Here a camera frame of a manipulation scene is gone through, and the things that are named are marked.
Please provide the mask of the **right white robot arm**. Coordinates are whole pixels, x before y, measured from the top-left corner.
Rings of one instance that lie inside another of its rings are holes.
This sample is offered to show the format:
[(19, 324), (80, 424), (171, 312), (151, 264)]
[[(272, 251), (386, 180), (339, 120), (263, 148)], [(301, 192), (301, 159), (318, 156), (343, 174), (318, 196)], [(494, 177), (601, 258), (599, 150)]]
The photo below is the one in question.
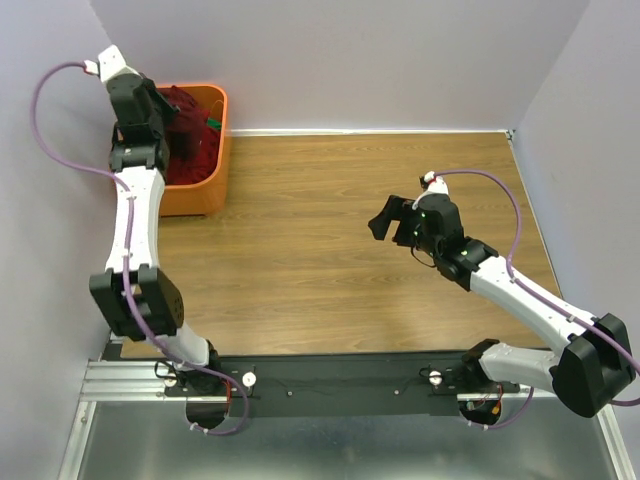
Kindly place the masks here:
[(525, 384), (554, 393), (573, 413), (591, 418), (635, 380), (621, 319), (593, 316), (509, 269), (495, 249), (465, 234), (448, 195), (417, 200), (392, 195), (368, 227), (382, 241), (392, 222), (398, 224), (396, 245), (426, 253), (443, 277), (500, 306), (545, 342), (544, 351), (493, 339), (470, 349), (459, 370), (467, 389)]

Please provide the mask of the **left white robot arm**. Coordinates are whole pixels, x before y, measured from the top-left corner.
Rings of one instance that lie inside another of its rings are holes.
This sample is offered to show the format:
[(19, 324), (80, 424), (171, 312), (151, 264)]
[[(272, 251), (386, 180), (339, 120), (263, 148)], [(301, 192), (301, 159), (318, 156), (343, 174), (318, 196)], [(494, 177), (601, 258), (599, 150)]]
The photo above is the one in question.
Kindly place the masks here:
[(111, 251), (104, 272), (91, 276), (90, 293), (113, 334), (163, 354), (168, 372), (162, 378), (171, 387), (213, 396), (227, 385), (217, 351), (186, 323), (181, 293), (159, 263), (159, 210), (170, 160), (165, 127), (179, 110), (115, 45), (89, 68), (116, 115), (109, 172), (117, 193)]

